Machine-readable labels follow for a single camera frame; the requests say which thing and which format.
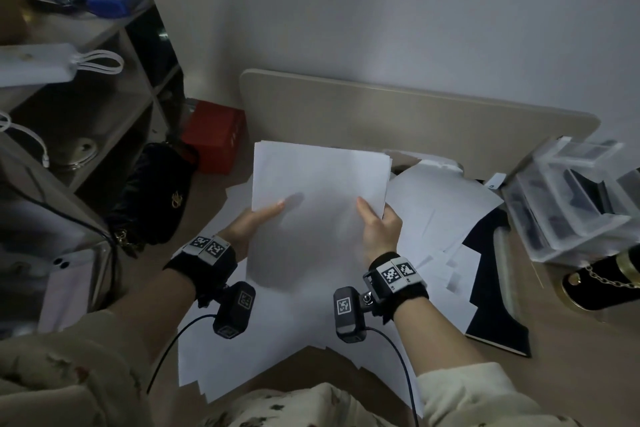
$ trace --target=black cable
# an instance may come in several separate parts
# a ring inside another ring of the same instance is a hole
[[[78,220],[77,218],[74,218],[73,216],[69,216],[66,213],[63,213],[61,211],[58,211],[57,209],[55,209],[53,206],[51,206],[48,203],[45,203],[44,201],[38,201],[37,199],[35,199],[34,197],[30,197],[28,194],[22,192],[20,189],[16,188],[13,184],[11,184],[8,181],[2,181],[2,184],[4,184],[6,187],[8,187],[9,189],[11,189],[15,194],[17,194],[18,196],[22,197],[23,199],[26,199],[28,202],[36,204],[42,208],[44,208],[47,211],[52,212],[53,214],[56,214],[58,216],[60,216],[60,218],[64,218],[65,220],[69,220],[73,223],[76,223],[77,225],[81,225],[82,227],[91,230],[94,233],[99,234],[102,238],[104,238],[106,240],[106,242],[109,244],[109,248],[111,249],[111,283],[109,284],[109,290],[106,294],[105,303],[110,302],[113,299],[113,296],[115,295],[115,289],[116,289],[116,271],[118,268],[118,246],[116,245],[115,241],[111,238],[111,236],[109,236],[106,232],[103,232],[100,228],[94,227],[93,225],[90,225],[89,223],[85,223],[82,220]]]
[[[415,423],[415,427],[420,427],[420,424],[418,423],[418,412],[416,412],[415,410],[415,402],[413,400],[413,389],[411,388],[411,378],[409,377],[409,370],[407,370],[406,365],[404,364],[404,359],[400,354],[400,350],[398,350],[394,342],[391,341],[391,338],[386,334],[384,334],[382,331],[376,328],[370,328],[369,326],[367,326],[365,329],[367,331],[375,331],[376,333],[380,334],[384,339],[386,339],[389,342],[391,346],[394,347],[394,350],[396,351],[398,358],[400,358],[400,363],[402,363],[402,368],[404,368],[404,375],[406,376],[406,384],[407,386],[409,386],[409,398],[411,399],[411,410],[413,413],[413,422]]]
[[[160,358],[160,363],[158,363],[158,366],[156,366],[156,371],[154,372],[154,375],[151,377],[151,381],[149,382],[149,386],[147,387],[147,395],[149,395],[149,392],[151,391],[151,386],[154,384],[154,380],[156,379],[156,376],[158,374],[158,371],[160,371],[160,367],[162,366],[162,363],[164,361],[164,359],[166,358],[167,354],[169,354],[169,350],[171,350],[171,347],[173,346],[173,343],[175,343],[176,341],[178,341],[178,338],[180,337],[180,335],[182,333],[184,333],[187,328],[189,326],[191,326],[194,323],[197,323],[200,319],[204,319],[204,318],[215,318],[216,315],[215,314],[205,314],[204,316],[200,316],[199,318],[193,319],[193,321],[191,321],[189,324],[187,324],[186,326],[184,326],[180,332],[178,334],[175,335],[175,337],[172,339],[172,341],[169,343],[169,346],[166,347],[166,350],[164,351],[164,355],[162,355],[162,358]]]

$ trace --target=wall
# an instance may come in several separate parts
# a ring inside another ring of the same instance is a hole
[[[640,165],[638,0],[156,0],[194,98],[249,67],[592,112]]]

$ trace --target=black notebook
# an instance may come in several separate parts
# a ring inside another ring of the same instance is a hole
[[[470,299],[478,309],[467,336],[531,358],[529,330],[511,317],[500,292],[493,233],[499,227],[508,226],[507,213],[496,208],[476,224],[463,242],[481,255]]]

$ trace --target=black pouch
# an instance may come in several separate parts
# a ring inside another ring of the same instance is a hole
[[[105,217],[111,235],[127,255],[138,258],[146,244],[171,239],[197,168],[198,151],[186,144],[150,143],[142,149],[118,203]]]

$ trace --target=black cylindrical object with gold trim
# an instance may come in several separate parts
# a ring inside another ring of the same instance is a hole
[[[640,299],[640,245],[565,275],[562,288],[574,304],[587,310]]]

